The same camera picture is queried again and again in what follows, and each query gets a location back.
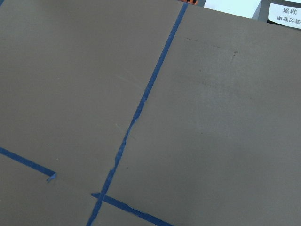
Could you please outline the orange circuit board far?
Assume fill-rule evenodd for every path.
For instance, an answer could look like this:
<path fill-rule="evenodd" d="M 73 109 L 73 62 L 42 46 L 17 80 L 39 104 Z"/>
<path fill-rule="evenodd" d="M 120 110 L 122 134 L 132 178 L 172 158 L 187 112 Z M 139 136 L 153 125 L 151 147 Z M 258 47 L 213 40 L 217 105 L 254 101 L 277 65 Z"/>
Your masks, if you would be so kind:
<path fill-rule="evenodd" d="M 198 4 L 198 0 L 186 0 L 186 2 L 189 3 L 189 4 L 193 4 L 193 5 Z"/>

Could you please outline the white paper label sign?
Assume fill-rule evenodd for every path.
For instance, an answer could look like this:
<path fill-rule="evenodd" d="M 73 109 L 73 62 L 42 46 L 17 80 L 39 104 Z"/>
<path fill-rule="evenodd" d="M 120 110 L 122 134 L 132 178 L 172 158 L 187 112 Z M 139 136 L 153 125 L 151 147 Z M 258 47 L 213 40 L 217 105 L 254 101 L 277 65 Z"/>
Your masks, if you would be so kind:
<path fill-rule="evenodd" d="M 301 29 L 301 7 L 284 3 L 270 3 L 268 21 L 275 24 Z"/>

